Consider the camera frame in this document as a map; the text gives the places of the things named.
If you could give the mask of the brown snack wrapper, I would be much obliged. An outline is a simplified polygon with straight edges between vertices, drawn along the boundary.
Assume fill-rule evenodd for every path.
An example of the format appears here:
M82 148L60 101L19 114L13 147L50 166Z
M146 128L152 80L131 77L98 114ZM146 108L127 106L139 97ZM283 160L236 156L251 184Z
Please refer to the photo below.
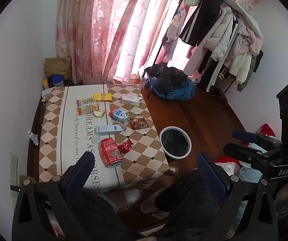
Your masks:
M130 118L129 123L134 130L141 130L149 127L144 117Z

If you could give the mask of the blue lidded jar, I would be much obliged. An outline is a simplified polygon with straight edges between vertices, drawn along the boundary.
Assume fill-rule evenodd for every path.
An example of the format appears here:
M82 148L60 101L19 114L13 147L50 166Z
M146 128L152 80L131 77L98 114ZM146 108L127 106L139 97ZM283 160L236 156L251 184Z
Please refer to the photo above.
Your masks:
M53 75L52 76L52 84L55 87L64 87L64 77L62 75Z

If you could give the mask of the yellow snack box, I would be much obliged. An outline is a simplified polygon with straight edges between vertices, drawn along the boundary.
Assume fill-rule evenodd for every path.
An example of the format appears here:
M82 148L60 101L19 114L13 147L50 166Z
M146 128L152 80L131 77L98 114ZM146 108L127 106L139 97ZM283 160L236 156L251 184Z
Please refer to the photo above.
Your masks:
M111 93L94 93L93 99L96 102L111 102L112 94Z

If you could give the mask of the blue and black clothes pile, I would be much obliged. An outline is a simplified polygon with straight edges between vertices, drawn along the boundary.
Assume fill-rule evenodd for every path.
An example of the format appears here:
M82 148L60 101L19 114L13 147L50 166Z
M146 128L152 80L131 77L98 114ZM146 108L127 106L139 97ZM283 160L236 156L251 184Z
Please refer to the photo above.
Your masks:
M187 101L190 100L197 90L197 85L183 71L168 67L161 62L147 67L143 76L148 78L145 87L149 89L147 98L151 93L155 93L158 97L171 101Z

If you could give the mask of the blue milk carton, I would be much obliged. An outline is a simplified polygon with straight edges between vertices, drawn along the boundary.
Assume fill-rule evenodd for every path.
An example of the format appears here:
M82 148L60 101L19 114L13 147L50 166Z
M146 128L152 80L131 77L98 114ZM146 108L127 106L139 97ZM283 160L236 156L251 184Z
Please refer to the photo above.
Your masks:
M125 122L128 121L129 119L129 114L126 111L122 110L121 108L117 107L111 109L111 111L109 112L109 116L113 120L121 124L125 124Z

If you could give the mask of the red soda can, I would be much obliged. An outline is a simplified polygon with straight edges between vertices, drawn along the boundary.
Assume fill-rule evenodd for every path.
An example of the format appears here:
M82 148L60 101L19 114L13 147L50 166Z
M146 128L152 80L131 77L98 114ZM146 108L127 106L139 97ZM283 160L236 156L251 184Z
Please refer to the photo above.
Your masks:
M105 138L100 142L100 156L108 168L117 167L123 161L118 145L112 138Z

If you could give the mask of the white round trash bin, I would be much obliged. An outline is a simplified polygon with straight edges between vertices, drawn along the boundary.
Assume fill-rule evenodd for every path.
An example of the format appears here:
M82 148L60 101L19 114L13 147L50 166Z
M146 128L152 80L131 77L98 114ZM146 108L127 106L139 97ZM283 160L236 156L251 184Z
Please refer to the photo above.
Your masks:
M168 162L186 158L192 150L188 134L179 127L165 127L159 135L163 152Z

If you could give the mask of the orange small bottle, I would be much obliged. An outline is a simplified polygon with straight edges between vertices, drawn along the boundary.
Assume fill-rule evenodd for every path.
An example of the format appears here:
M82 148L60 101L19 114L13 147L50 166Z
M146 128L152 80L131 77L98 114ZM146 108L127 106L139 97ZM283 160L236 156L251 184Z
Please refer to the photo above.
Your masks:
M46 89L49 89L49 84L48 84L48 79L47 79L47 78L43 78L42 84L43 84L43 88L44 88L45 90L46 90Z

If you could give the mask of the apple core piece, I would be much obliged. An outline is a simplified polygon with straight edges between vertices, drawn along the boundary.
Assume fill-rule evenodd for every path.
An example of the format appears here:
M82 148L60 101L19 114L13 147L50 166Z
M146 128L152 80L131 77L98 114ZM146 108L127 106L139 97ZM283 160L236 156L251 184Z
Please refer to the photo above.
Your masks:
M103 117L105 115L106 111L105 110L94 110L93 111L93 116L95 117Z

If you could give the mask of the pink tissue pack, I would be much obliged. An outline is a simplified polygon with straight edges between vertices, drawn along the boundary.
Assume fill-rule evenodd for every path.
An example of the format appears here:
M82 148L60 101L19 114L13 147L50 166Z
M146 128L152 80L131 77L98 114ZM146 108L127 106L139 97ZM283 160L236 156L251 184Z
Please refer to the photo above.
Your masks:
M143 97L132 96L129 94L123 94L121 99L120 99L120 102L122 104L128 104L128 105L132 105L132 106L139 106L142 101L143 101Z

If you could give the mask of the checkered tablecloth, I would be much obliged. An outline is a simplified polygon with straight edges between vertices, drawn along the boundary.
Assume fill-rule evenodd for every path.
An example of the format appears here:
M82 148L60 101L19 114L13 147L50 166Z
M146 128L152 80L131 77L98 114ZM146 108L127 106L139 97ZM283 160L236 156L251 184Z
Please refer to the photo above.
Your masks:
M111 102L100 102L99 110L104 116L78 114L77 100L92 98L95 93L111 93ZM166 155L160 144L153 119L144 100L139 106L121 102L123 95L141 97L139 85L103 84L52 88L46 104L39 143L39 181L48 182L55 175L62 175L77 163L86 151L95 156L95 166L85 187L98 192L123 187L148 188L169 169ZM122 163L108 168L100 155L97 127L117 126L109 116L118 108L131 118L143 117L148 127L134 130L125 124L121 132L111 134L117 144L130 140L130 151L123 155Z

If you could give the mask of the pink floral curtain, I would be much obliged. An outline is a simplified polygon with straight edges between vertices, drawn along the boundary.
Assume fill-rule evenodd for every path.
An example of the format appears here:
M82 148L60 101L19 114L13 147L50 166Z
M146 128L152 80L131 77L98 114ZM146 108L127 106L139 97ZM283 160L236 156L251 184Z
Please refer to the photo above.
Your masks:
M128 83L150 59L174 0L59 0L56 55L73 83Z

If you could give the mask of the orange snack packet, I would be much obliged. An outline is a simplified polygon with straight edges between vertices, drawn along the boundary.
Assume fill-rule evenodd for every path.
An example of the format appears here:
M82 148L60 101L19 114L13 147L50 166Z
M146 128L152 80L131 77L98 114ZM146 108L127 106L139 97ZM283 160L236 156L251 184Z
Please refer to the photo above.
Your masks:
M99 110L98 103L93 98L86 98L83 100L77 100L78 114L92 114L94 111Z

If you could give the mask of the red wrapper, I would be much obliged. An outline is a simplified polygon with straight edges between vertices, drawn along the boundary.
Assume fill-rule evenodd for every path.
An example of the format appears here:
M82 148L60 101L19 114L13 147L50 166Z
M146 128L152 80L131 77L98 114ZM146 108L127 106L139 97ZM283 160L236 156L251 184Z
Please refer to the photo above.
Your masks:
M122 155L127 154L133 146L132 141L128 138L126 141L118 145L118 149Z

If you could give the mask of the white blue small box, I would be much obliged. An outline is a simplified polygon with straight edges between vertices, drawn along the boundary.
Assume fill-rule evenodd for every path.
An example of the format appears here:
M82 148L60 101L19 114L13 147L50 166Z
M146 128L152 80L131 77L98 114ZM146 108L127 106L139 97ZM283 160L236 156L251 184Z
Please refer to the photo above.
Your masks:
M100 125L96 127L96 133L101 136L119 134L122 130L120 125Z

